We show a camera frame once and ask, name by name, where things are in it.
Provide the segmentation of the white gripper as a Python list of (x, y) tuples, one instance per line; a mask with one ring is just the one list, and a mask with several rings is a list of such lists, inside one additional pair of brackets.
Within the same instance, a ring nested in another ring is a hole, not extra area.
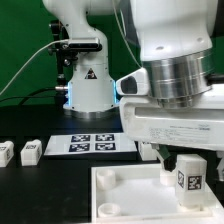
[(176, 159), (165, 145), (224, 151), (224, 94), (218, 89), (197, 97), (193, 107), (179, 109), (160, 108), (149, 97), (124, 96), (120, 117), (130, 139), (156, 143), (152, 149), (169, 172)]

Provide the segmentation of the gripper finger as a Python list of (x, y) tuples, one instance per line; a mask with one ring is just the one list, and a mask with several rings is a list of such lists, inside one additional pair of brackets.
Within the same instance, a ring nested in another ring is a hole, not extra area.
[(220, 159), (217, 166), (219, 180), (224, 182), (224, 151), (217, 152), (217, 157)]

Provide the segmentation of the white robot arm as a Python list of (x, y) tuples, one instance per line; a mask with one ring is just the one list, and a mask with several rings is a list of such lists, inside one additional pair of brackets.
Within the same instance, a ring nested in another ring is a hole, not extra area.
[[(215, 75), (212, 42), (224, 0), (43, 0), (67, 38), (73, 77), (68, 113), (85, 117), (110, 109), (118, 93), (125, 134), (153, 145), (214, 150), (224, 171), (224, 78)], [(129, 41), (140, 48), (141, 66), (109, 82), (105, 35), (90, 15), (113, 13)]]

